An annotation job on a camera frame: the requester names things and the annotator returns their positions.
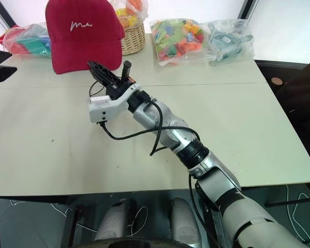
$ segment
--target silver robot arm segment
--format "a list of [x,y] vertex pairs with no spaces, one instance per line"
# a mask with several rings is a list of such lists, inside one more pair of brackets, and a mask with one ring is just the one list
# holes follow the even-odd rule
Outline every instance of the silver robot arm segment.
[[[119,112],[129,110],[143,127],[156,130],[159,127],[160,114],[152,104],[155,103],[163,114],[164,127],[188,127],[187,123],[175,116],[164,103],[141,91],[141,87],[128,76],[131,63],[124,62],[121,79],[99,64],[89,62],[89,65],[93,77],[106,87],[108,95],[100,99],[90,99],[92,122],[104,125],[105,121],[113,119]],[[165,129],[161,132],[160,143],[171,149],[190,175],[197,179],[195,188],[203,201],[221,212],[224,229],[232,243],[239,244],[242,248],[307,247],[277,223],[258,203],[241,193],[237,178],[193,132]]]

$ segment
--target floor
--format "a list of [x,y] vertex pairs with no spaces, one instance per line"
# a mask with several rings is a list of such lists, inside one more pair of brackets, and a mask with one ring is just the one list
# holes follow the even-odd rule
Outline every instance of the floor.
[[[304,184],[290,185],[289,199],[296,199],[300,192],[304,192],[310,196],[310,192]],[[246,196],[256,200],[261,205],[267,200],[286,200],[286,193],[287,190],[285,186],[264,187],[244,191]],[[176,196],[182,197],[190,202],[189,192],[187,190],[174,190],[89,194],[79,197],[75,204],[83,205],[83,212],[87,213],[87,219],[82,218],[80,223],[90,228],[97,229],[110,205],[123,198],[135,199],[139,207],[146,206],[149,210],[147,223],[139,235],[169,238],[169,220],[167,213],[170,200]],[[67,209],[67,207],[63,205],[55,204],[55,206],[63,212]],[[290,206],[290,213],[293,212],[293,209],[294,206]],[[279,223],[284,225],[296,236],[289,222],[285,206],[267,208],[267,210]],[[310,235],[310,203],[299,204],[296,209],[295,218]],[[9,200],[0,199],[2,248],[57,248],[60,245],[64,222],[65,217],[50,204],[26,202],[12,206]],[[200,228],[200,230],[203,238],[203,248],[207,248],[209,245],[205,237],[205,232],[202,228]],[[87,243],[93,240],[94,237],[95,233],[78,226],[75,233],[74,245]]]

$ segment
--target plastic bag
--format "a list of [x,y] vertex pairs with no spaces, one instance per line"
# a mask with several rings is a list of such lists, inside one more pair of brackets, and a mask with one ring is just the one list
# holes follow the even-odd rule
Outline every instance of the plastic bag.
[[254,57],[254,37],[248,27],[248,20],[217,20],[204,25],[210,33],[209,42],[217,53],[212,65]]
[[160,66],[206,62],[216,58],[209,35],[191,19],[168,19],[150,24]]
[[51,57],[51,44],[45,23],[9,29],[3,38],[4,50],[13,55]]
[[147,0],[109,0],[124,29],[139,27],[148,17]]

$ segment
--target white cable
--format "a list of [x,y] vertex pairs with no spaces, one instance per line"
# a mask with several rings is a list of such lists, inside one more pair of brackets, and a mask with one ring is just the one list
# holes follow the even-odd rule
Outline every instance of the white cable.
[[[67,217],[67,212],[68,212],[68,210],[69,210],[70,208],[67,208],[66,212],[63,213],[63,212],[62,212],[61,210],[59,210],[54,204],[51,203],[51,205],[52,205],[52,207],[53,207],[57,212],[59,212],[60,214],[62,214],[64,217]],[[93,233],[97,233],[97,232],[98,232],[98,231],[96,231],[96,230],[94,230],[94,229],[91,229],[91,228],[89,228],[89,227],[87,227],[87,226],[84,226],[84,225],[82,225],[82,224],[79,224],[79,223],[77,223],[77,226],[80,226],[80,227],[82,227],[82,228],[84,228],[84,229],[86,229],[86,230],[92,231]]]
[[[299,194],[299,197],[298,197],[298,200],[301,199],[301,196],[304,196],[305,198],[309,198],[306,194],[300,193],[300,194]],[[298,204],[296,204],[295,207],[294,207],[294,211],[293,211],[293,214],[292,214],[292,218],[293,218],[294,222],[295,222],[296,224],[298,224],[298,226],[301,226],[300,223],[295,219],[295,212],[296,212],[297,206],[298,206]]]
[[[136,220],[136,218],[138,217],[139,213],[141,212],[141,210],[143,209],[146,209],[146,218],[145,218],[145,221],[143,223],[143,225],[135,232],[133,233],[133,225],[134,225],[134,222]],[[131,224],[131,235],[127,235],[127,237],[133,237],[133,235],[136,235],[138,232],[141,231],[141,229],[144,228],[144,226],[146,225],[146,222],[147,222],[147,219],[148,219],[148,208],[146,206],[142,206],[138,212],[136,213],[135,217],[134,217],[134,220],[132,221],[132,224]]]
[[[286,185],[286,188],[287,188],[287,201],[289,201],[289,188],[288,188],[288,185]],[[304,196],[306,198],[309,198],[306,194],[304,193],[300,193],[299,194],[299,197],[298,197],[298,200],[301,199],[301,196]],[[294,229],[294,231],[296,232],[296,234],[299,236],[299,238],[302,240],[302,241],[306,241],[300,234],[299,232],[296,230],[295,228],[295,225],[293,224],[293,221],[292,221],[292,218],[294,220],[294,222],[302,229],[302,231],[305,233],[305,235],[307,236],[307,238],[309,240],[307,241],[310,241],[310,235],[306,232],[306,230],[303,228],[303,226],[295,219],[295,212],[296,212],[296,209],[297,209],[297,206],[298,206],[298,203],[295,204],[295,207],[294,207],[294,210],[293,210],[293,213],[292,213],[292,217],[290,216],[290,211],[289,211],[289,205],[287,205],[287,214],[288,214],[288,218],[289,218],[289,221]]]
[[26,203],[26,201],[18,201],[17,203],[13,203],[13,201],[10,200],[10,204],[11,204],[12,206],[16,206],[16,205],[21,204],[21,203]]
[[82,227],[82,228],[84,228],[84,229],[86,229],[86,230],[89,230],[89,231],[92,231],[93,233],[98,233],[98,231],[96,231],[96,230],[94,230],[94,229],[91,229],[91,228],[89,228],[89,227],[87,227],[87,226],[84,226],[84,225],[82,225],[82,224],[79,224],[79,223],[77,223],[77,226],[80,226],[80,227]]

